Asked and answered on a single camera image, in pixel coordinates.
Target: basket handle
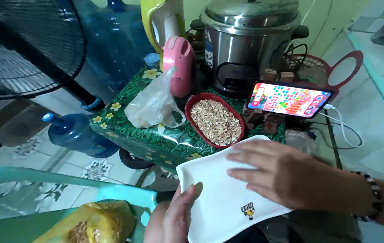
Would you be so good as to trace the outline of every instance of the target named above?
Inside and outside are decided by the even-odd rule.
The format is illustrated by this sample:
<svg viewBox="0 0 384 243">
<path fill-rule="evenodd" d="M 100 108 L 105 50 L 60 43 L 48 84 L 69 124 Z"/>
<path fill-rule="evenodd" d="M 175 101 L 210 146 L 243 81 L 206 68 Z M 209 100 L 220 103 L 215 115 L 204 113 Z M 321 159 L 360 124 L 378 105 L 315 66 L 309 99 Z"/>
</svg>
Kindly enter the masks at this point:
<svg viewBox="0 0 384 243">
<path fill-rule="evenodd" d="M 338 63 L 336 63 L 333 67 L 331 67 L 331 72 L 330 74 L 333 72 L 333 70 L 341 63 L 343 62 L 345 59 L 348 59 L 348 58 L 355 58 L 356 61 L 357 61 L 357 64 L 354 68 L 354 71 L 352 72 L 352 74 L 346 79 L 344 80 L 343 82 L 337 84 L 337 85 L 329 85 L 327 84 L 327 88 L 331 88 L 332 90 L 334 89 L 339 89 L 340 87 L 344 86 L 346 83 L 348 83 L 357 73 L 358 71 L 360 70 L 361 68 L 361 65 L 363 64 L 363 53 L 361 51 L 353 51 L 353 52 L 350 52 L 348 53 L 345 57 L 341 58 Z"/>
</svg>

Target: electric kettle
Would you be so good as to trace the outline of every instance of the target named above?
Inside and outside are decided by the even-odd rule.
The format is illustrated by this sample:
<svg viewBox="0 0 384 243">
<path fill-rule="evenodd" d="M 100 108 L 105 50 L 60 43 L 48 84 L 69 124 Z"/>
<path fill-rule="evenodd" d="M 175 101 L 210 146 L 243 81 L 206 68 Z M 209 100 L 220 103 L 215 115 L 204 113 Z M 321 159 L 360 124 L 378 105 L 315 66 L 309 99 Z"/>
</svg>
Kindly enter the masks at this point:
<svg viewBox="0 0 384 243">
<path fill-rule="evenodd" d="M 142 23 L 151 45 L 160 57 L 163 69 L 163 46 L 171 36 L 186 37 L 183 0 L 141 0 Z"/>
</svg>

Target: green wall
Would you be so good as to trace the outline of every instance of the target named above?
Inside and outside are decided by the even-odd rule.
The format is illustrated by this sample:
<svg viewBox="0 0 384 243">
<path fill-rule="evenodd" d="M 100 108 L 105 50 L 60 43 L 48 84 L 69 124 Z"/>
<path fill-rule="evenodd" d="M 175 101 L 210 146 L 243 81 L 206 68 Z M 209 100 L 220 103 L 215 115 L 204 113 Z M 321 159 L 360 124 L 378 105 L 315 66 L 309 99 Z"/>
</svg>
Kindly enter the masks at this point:
<svg viewBox="0 0 384 243">
<path fill-rule="evenodd" d="M 201 10 L 211 0 L 184 0 L 184 22 L 186 30 L 192 20 L 197 19 Z M 371 0 L 299 0 L 299 11 L 303 25 L 309 27 L 310 36 L 296 40 L 295 44 L 306 43 L 309 54 L 321 57 L 335 41 L 342 29 L 351 22 L 357 12 Z M 124 0 L 125 3 L 139 4 L 139 0 Z"/>
</svg>

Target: table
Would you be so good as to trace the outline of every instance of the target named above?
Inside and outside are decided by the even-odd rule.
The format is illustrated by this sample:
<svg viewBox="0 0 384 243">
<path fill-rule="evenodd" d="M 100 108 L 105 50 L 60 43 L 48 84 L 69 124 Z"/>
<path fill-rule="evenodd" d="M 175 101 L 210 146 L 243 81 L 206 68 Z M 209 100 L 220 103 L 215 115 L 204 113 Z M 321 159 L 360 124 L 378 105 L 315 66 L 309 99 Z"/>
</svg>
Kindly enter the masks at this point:
<svg viewBox="0 0 384 243">
<path fill-rule="evenodd" d="M 149 78 L 142 78 L 144 71 L 150 69 L 150 67 L 143 67 L 111 103 L 102 111 L 92 114 L 90 126 L 97 133 L 102 134 L 130 152 L 131 155 L 144 160 L 151 160 L 153 163 L 176 174 L 175 168 L 177 165 L 213 154 L 218 152 L 219 149 L 208 145 L 187 120 L 184 125 L 175 129 L 165 128 L 162 125 L 151 128 L 135 128 L 128 121 L 124 109 L 152 81 Z M 212 88 L 208 88 L 205 92 L 218 94 Z M 219 96 L 239 114 L 242 114 L 245 100 Z M 184 111 L 184 104 L 187 99 L 176 101 L 178 108 Z M 174 117 L 176 120 L 180 120 L 178 119 L 180 115 L 176 112 Z M 250 130 L 243 138 L 246 139 L 262 134 L 273 141 L 285 143 L 284 123 L 279 124 L 278 131 L 274 135 L 265 134 L 261 129 L 262 124 Z"/>
</svg>

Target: phone screen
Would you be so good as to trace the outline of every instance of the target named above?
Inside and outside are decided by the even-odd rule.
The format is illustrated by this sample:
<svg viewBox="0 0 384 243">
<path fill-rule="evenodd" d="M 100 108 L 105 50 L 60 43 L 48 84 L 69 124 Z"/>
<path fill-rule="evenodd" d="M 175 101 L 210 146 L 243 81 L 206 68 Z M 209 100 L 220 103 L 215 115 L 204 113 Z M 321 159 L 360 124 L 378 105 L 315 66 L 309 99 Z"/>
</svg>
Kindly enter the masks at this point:
<svg viewBox="0 0 384 243">
<path fill-rule="evenodd" d="M 331 95 L 329 91 L 257 83 L 248 108 L 311 118 Z"/>
</svg>

